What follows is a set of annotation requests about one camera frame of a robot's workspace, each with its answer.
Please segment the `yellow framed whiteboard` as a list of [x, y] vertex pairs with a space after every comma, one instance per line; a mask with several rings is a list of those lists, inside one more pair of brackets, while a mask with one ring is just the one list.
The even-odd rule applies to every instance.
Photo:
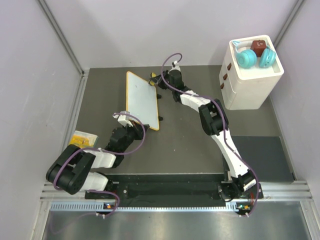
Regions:
[[160, 129], [156, 87], [131, 71], [126, 72], [126, 111], [150, 129]]

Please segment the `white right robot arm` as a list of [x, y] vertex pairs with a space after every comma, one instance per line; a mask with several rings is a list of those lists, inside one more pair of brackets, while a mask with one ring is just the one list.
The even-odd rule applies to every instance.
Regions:
[[199, 96], [182, 81], [179, 69], [163, 71], [160, 75], [152, 73], [150, 82], [163, 90], [170, 90], [175, 102], [199, 113], [203, 131], [218, 145], [229, 171], [231, 189], [239, 198], [245, 198], [255, 190], [259, 193], [257, 176], [242, 159], [231, 137], [228, 118], [219, 100]]

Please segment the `yellow bone-shaped eraser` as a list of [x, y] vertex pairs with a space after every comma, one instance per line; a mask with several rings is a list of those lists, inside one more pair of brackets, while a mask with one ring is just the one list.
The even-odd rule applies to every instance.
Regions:
[[151, 72], [150, 73], [150, 78], [148, 80], [148, 84], [151, 86], [155, 86], [157, 84], [158, 80], [157, 80], [157, 75], [155, 72]]

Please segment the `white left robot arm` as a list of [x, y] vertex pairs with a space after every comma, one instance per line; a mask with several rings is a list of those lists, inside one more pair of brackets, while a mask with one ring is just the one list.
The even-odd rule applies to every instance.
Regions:
[[116, 168], [129, 152], [126, 150], [136, 140], [146, 137], [148, 124], [140, 125], [131, 121], [133, 126], [121, 126], [112, 131], [108, 145], [103, 150], [80, 148], [68, 145], [46, 173], [46, 180], [59, 190], [70, 195], [79, 191], [96, 190], [102, 198], [109, 198], [114, 191], [108, 178], [91, 169]]

